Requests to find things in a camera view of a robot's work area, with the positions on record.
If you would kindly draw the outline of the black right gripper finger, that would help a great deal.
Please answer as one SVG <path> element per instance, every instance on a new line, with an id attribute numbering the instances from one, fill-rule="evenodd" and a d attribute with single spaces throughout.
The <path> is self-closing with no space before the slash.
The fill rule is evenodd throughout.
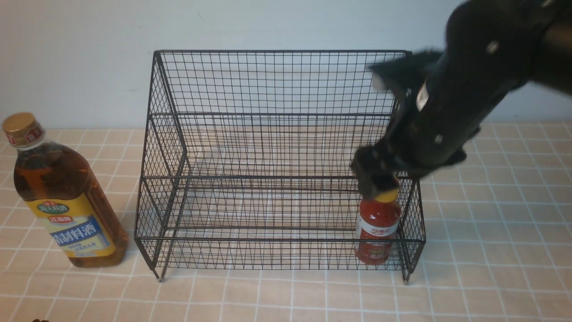
<path id="1" fill-rule="evenodd" d="M 364 145 L 356 149 L 350 169 L 363 199 L 373 200 L 399 190 L 395 177 L 395 156 L 387 142 Z"/>
<path id="2" fill-rule="evenodd" d="M 417 93 L 443 54 L 435 50 L 408 53 L 398 59 L 370 64 L 368 69 L 379 90 L 390 91 L 396 99 L 403 100 L 408 93 Z"/>

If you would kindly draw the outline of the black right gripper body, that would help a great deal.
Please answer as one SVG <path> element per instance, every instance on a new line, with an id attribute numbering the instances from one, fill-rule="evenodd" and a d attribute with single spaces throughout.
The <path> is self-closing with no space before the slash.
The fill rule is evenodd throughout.
<path id="1" fill-rule="evenodd" d="M 462 162 L 480 123 L 528 82 L 571 94 L 571 2 L 468 0 L 447 21 L 443 52 L 387 133 L 395 171 L 413 177 Z"/>

